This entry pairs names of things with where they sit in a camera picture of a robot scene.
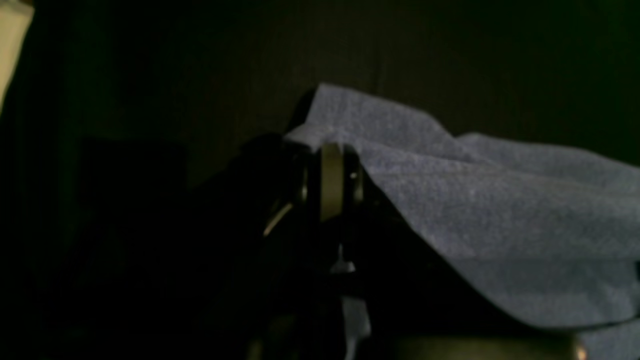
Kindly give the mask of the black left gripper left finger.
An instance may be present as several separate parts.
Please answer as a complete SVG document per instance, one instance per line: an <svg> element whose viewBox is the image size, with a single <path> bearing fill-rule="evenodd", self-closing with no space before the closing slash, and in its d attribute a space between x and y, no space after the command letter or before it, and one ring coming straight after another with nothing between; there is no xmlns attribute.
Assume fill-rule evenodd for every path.
<svg viewBox="0 0 640 360"><path fill-rule="evenodd" d="M278 134L241 146L190 194L205 266L192 360L343 360L336 240L320 224L317 159Z"/></svg>

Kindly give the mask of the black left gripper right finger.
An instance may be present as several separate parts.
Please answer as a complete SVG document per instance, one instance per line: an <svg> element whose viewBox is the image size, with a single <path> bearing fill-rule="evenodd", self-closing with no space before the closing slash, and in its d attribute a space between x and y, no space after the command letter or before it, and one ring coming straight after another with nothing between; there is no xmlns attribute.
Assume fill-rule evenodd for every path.
<svg viewBox="0 0 640 360"><path fill-rule="evenodd" d="M578 360L565 331L516 320L480 294L426 244L384 196L350 145L342 148L346 243L370 333L357 360Z"/></svg>

